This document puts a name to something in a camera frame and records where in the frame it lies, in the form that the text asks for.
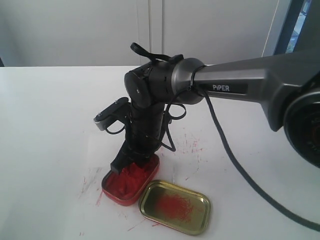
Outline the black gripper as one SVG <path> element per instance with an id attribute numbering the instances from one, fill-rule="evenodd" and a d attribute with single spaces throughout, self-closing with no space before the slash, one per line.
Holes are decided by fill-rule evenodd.
<path id="1" fill-rule="evenodd" d="M 111 162 L 110 170 L 113 173 L 121 173 L 125 167 L 132 163 L 142 166 L 160 148 L 163 137 L 164 132 L 161 132 L 158 138 L 143 133 L 134 135 L 132 132 L 126 132 L 125 141 Z"/>

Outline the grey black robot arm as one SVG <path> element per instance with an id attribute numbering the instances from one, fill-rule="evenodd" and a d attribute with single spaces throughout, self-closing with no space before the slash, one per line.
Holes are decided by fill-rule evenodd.
<path id="1" fill-rule="evenodd" d="M 195 105 L 210 97 L 259 103 L 269 127 L 283 129 L 294 150 L 319 166 L 319 49 L 216 65 L 181 54 L 151 53 L 136 43 L 131 49 L 149 61 L 124 76 L 129 99 L 115 112 L 125 124 L 125 142 L 111 163 L 113 172 L 145 162 L 163 145 L 173 120 L 170 106 Z"/>

